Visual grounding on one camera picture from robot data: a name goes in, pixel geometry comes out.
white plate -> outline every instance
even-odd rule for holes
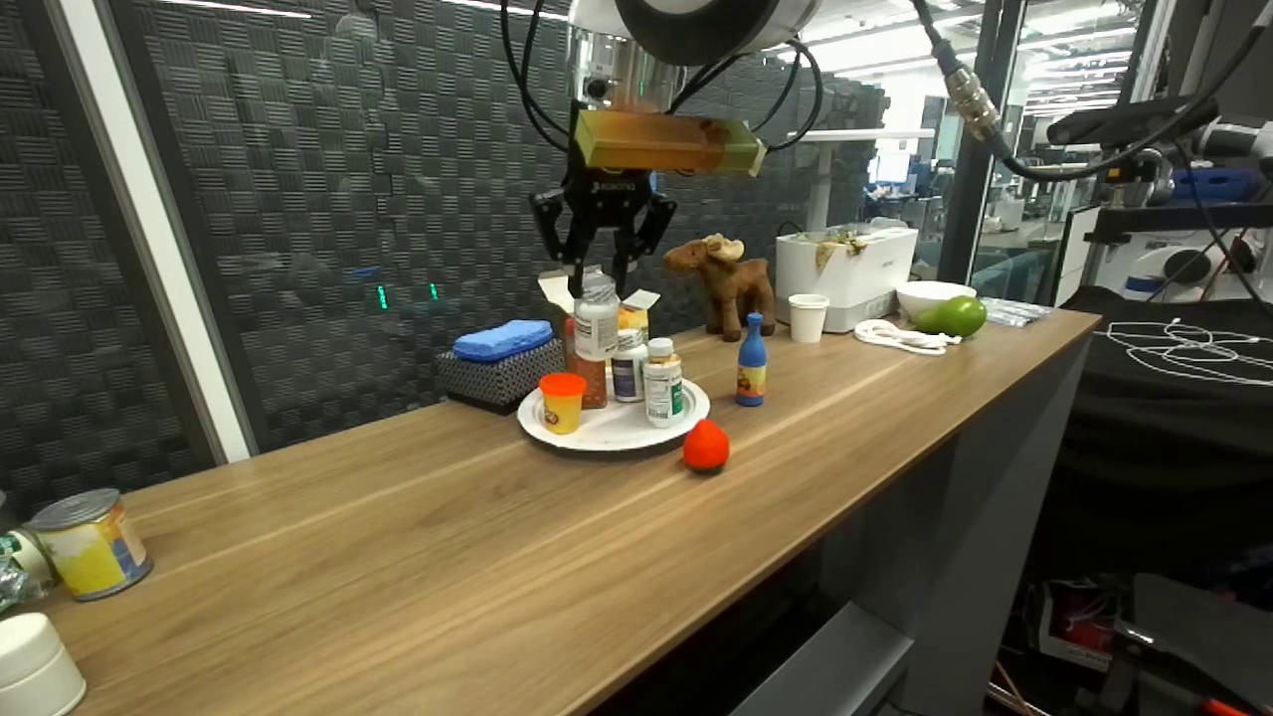
[[[638,403],[638,406],[583,409],[583,418],[573,432],[549,432],[546,409],[541,409],[541,388],[522,397],[518,421],[530,436],[557,445],[557,450],[573,450],[573,452],[654,450],[654,445],[683,436],[701,418],[713,414],[713,397],[696,383],[682,383],[682,387],[688,387],[688,414],[672,425],[643,421],[643,406]]]

blue sponge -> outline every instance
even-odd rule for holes
[[[463,361],[492,367],[546,340],[552,340],[552,324],[546,319],[512,319],[504,324],[452,339],[452,352]]]

stuffed animal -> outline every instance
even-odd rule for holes
[[[709,303],[713,303],[713,322],[709,328],[720,334],[723,340],[735,340],[745,334],[745,322],[751,311],[764,312],[764,334],[772,334],[772,281],[769,281],[769,261],[764,259],[745,259],[740,237],[723,233],[703,233],[691,243],[682,243],[664,250],[664,261],[683,275],[701,275]]]

bottle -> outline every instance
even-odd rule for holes
[[[654,339],[643,357],[643,421],[672,425],[683,418],[682,357],[672,339]]]
[[[643,387],[643,345],[638,328],[617,328],[611,352],[607,352],[607,397],[611,403],[639,403]]]
[[[573,303],[573,372],[583,379],[583,409],[605,406],[605,361],[611,349],[617,295],[601,266],[583,266],[583,295]]]
[[[764,372],[769,372],[769,352],[764,352],[764,312],[751,311],[749,312],[749,334],[745,334],[745,345],[740,345],[740,387],[735,387],[735,403],[740,406],[764,406]]]

wooden countertop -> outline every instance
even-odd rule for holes
[[[52,604],[80,711],[590,707],[1091,324],[947,357],[772,339],[764,409],[727,403],[735,345],[683,339],[731,432],[713,479],[447,403],[127,494],[156,574]]]

